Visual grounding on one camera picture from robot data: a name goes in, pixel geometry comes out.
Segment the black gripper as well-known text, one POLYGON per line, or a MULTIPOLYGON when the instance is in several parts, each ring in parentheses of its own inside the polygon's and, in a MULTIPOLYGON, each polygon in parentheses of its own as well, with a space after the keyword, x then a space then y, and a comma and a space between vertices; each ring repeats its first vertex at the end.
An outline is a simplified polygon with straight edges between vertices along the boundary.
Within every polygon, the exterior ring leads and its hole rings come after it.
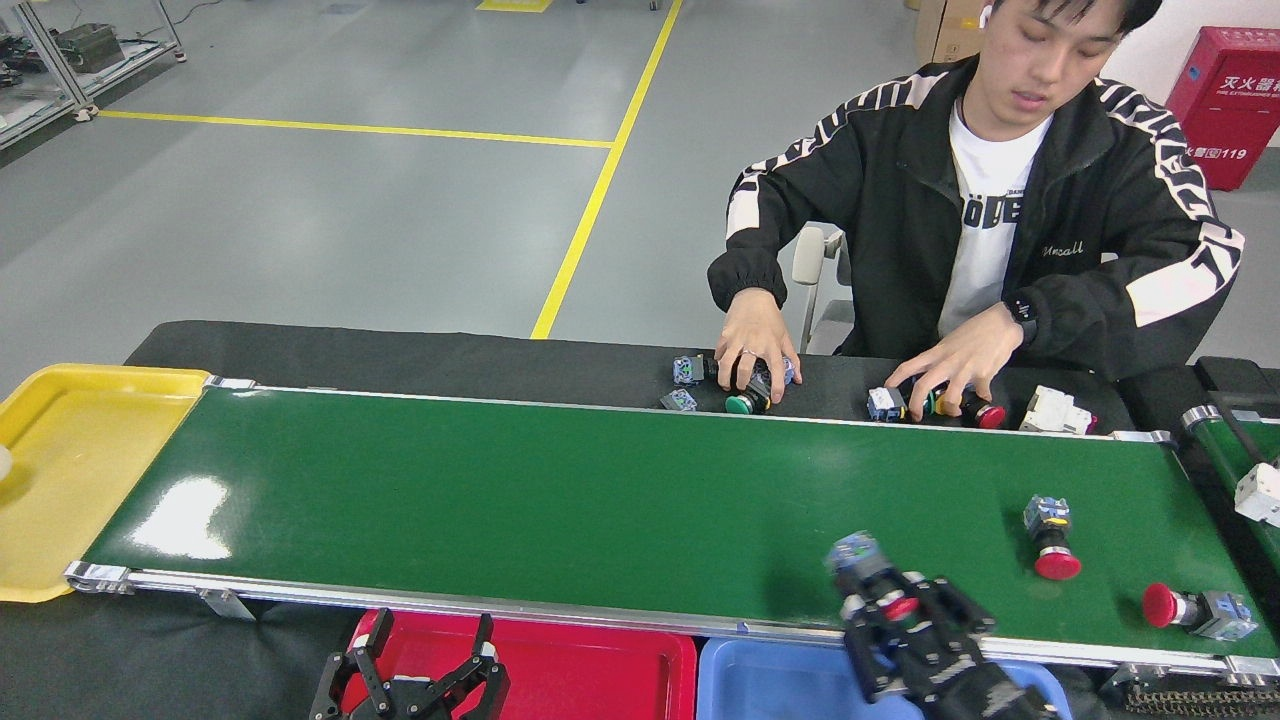
POLYGON ((330 653, 323 666, 311 707, 311 719, 453 719, 454 711, 476 689, 481 697, 461 719, 498 719, 509 693, 509 673, 492 642, 493 619, 483 612, 467 660, 442 679, 393 678, 384 680, 376 660, 385 648, 394 620, 389 609, 376 612, 372 626, 351 650, 330 653), (344 712, 340 700, 353 676, 364 683, 367 698, 344 712))
POLYGON ((927 719, 1059 719, 1055 705, 979 655, 945 655, 937 664, 901 650, 901 620, 916 615, 932 624, 950 650, 977 646, 996 629, 995 615, 947 577, 905 575, 909 594, 886 607, 860 594, 844 601, 844 648, 864 701, 900 692, 927 719))

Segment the person's left hand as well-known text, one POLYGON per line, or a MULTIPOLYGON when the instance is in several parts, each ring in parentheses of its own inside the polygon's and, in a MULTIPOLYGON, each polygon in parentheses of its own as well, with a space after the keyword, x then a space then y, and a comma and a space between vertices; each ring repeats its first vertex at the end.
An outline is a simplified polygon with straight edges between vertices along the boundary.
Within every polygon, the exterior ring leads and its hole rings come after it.
POLYGON ((945 387, 943 400, 952 410, 961 402, 966 386, 991 400, 991 382, 1023 341, 1023 327, 1005 304, 997 302, 965 320, 933 347, 901 363, 883 387, 899 388, 905 380, 913 380, 906 401, 908 415, 914 421, 923 420, 925 396, 941 386, 945 387))

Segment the person's right hand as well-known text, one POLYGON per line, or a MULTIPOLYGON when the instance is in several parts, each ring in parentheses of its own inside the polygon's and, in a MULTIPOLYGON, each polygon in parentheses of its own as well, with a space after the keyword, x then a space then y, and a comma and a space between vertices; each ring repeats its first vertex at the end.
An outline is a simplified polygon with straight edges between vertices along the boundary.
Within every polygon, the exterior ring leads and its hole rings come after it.
POLYGON ((726 391, 745 387, 753 378, 756 363, 764 361, 771 374, 771 402, 780 404, 788 383, 787 366, 794 370, 794 383, 801 384, 803 364, 786 327, 774 295, 764 288, 739 291, 724 314, 724 325, 716 346, 717 380, 726 391))

